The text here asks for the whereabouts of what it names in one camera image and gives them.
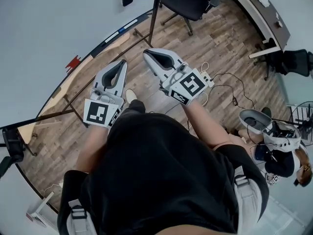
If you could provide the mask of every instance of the desk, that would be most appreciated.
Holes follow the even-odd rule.
[[[258,25],[266,39],[263,41],[263,43],[266,43],[270,38],[274,39],[276,43],[276,47],[251,54],[249,55],[249,58],[255,58],[271,52],[284,50],[290,37],[290,33],[283,19],[280,17],[272,3],[269,2],[269,7],[264,7],[258,0],[238,0],[238,2],[245,8],[245,10]],[[282,28],[276,26],[276,22],[278,21],[276,18],[276,13],[279,16],[279,21],[283,25]]]

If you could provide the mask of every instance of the person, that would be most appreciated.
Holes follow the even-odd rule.
[[[270,152],[264,144],[263,135],[256,135],[250,132],[248,134],[247,129],[240,130],[238,134],[247,141],[247,144],[243,145],[243,147],[255,163],[265,162],[265,171],[269,174],[269,179],[273,175],[284,178],[295,175],[295,186],[299,184],[305,187],[311,182],[312,168],[303,144],[300,144],[299,149],[290,152],[280,150]]]
[[[126,99],[129,107],[109,134],[89,128],[76,169],[64,175],[61,235],[68,233],[69,202],[75,199],[90,213],[97,234],[235,234],[240,166],[260,190],[259,220],[268,202],[264,177],[197,100],[182,107],[198,138],[166,115],[145,113],[132,90]]]

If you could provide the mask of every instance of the red tag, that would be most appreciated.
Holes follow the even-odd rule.
[[[65,67],[65,69],[69,68],[67,72],[72,70],[73,68],[77,67],[80,63],[80,58],[77,58],[78,56],[74,57],[72,61],[69,62],[69,64]]]

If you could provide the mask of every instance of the sneaker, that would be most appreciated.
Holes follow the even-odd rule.
[[[126,91],[126,100],[130,104],[133,100],[137,99],[135,92],[131,89]]]

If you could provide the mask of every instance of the black shirt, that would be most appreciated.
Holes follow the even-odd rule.
[[[99,234],[150,235],[182,224],[236,233],[234,168],[240,165],[261,189],[263,213],[268,187],[241,146],[224,145],[212,151],[161,114],[118,121],[97,168],[89,175],[65,174],[60,234],[67,234],[68,202],[77,198]]]

